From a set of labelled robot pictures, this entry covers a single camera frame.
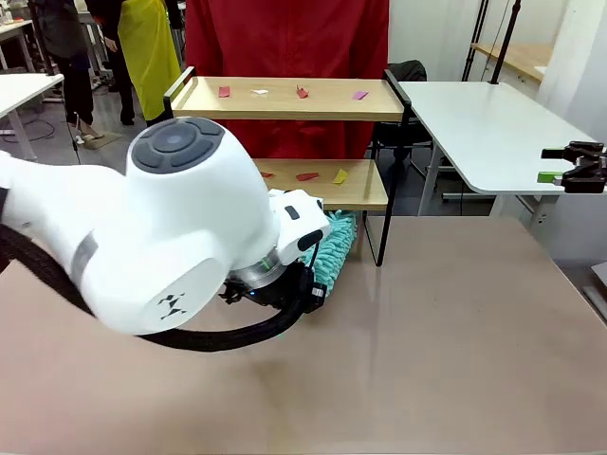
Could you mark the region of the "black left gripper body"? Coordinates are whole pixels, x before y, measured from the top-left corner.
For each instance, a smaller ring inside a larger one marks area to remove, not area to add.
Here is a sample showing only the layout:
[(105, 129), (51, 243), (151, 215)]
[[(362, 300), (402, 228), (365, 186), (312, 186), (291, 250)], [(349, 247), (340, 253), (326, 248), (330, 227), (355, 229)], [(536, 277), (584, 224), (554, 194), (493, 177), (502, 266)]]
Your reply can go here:
[(280, 311), (295, 309), (301, 314), (322, 307), (327, 296), (327, 286), (317, 282), (312, 268), (304, 263), (289, 265), (276, 281), (261, 288), (249, 288), (235, 280), (226, 281), (225, 285), (219, 297), (227, 304), (246, 298), (261, 306)]

